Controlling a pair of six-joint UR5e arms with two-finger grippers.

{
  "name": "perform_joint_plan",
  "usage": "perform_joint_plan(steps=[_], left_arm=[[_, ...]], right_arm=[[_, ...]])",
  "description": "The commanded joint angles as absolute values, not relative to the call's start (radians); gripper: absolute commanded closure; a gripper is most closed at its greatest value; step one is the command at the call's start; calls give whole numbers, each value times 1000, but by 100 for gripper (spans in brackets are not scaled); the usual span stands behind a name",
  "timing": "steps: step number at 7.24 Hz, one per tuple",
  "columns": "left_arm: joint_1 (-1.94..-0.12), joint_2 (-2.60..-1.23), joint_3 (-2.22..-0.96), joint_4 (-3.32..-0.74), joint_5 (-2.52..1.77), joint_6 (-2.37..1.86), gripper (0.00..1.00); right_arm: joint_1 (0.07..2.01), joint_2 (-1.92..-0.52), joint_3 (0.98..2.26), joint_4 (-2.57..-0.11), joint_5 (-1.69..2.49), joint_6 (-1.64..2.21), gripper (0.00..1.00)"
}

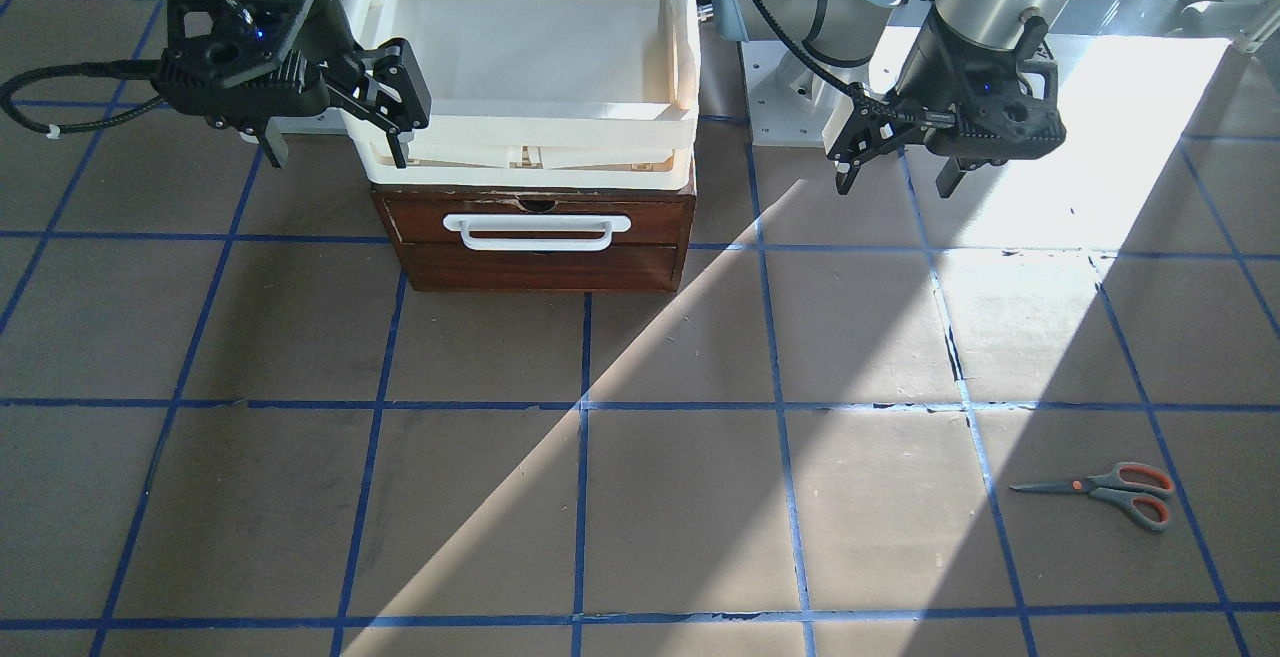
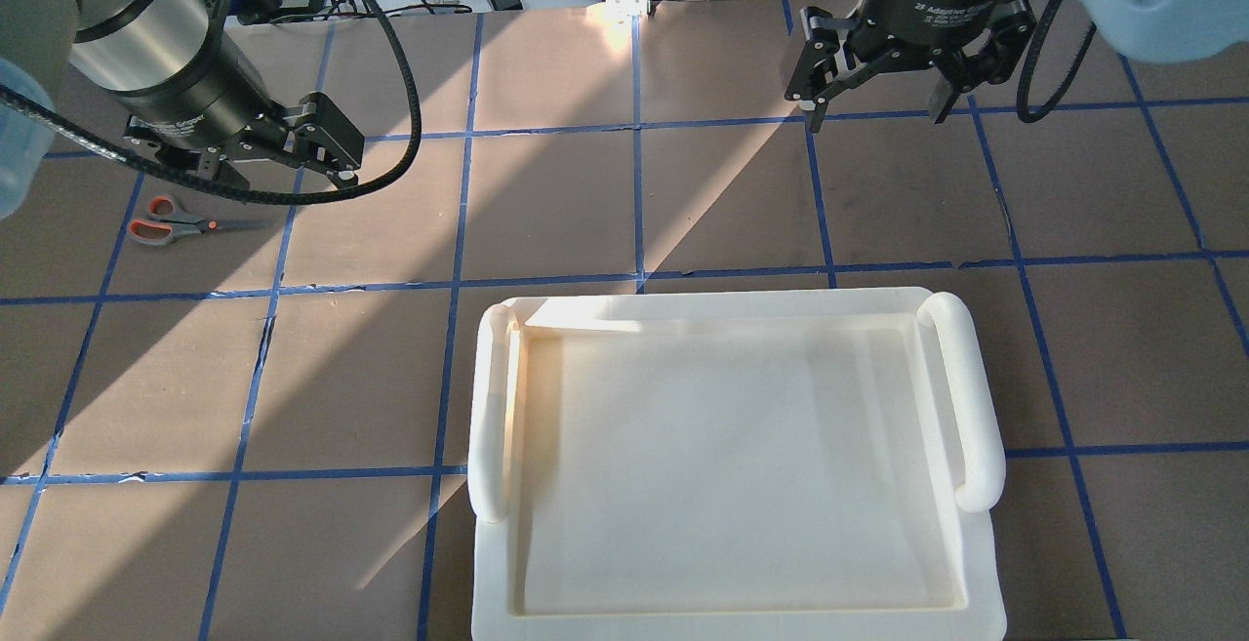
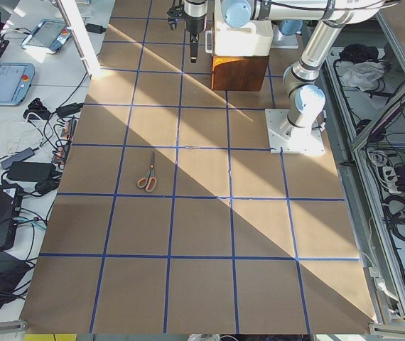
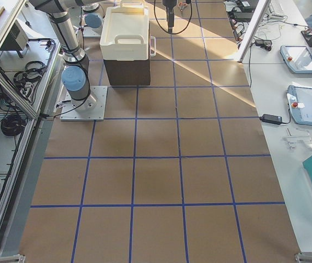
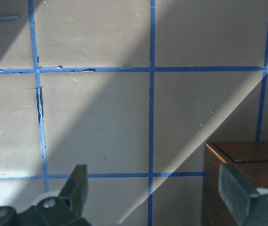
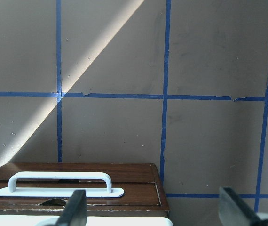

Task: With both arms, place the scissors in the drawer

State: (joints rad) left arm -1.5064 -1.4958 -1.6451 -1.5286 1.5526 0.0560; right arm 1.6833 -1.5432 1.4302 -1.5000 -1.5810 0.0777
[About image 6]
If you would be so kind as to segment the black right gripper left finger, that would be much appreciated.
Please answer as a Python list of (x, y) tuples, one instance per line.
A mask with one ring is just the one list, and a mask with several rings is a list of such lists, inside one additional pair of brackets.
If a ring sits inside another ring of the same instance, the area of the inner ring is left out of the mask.
[(57, 226), (85, 226), (87, 223), (87, 198), (85, 190), (75, 190), (68, 200)]

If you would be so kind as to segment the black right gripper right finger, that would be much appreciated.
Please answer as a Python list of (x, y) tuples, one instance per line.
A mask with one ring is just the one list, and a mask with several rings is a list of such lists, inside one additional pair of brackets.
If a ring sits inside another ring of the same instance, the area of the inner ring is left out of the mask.
[(223, 226), (261, 226), (258, 215), (231, 187), (219, 188), (218, 214)]

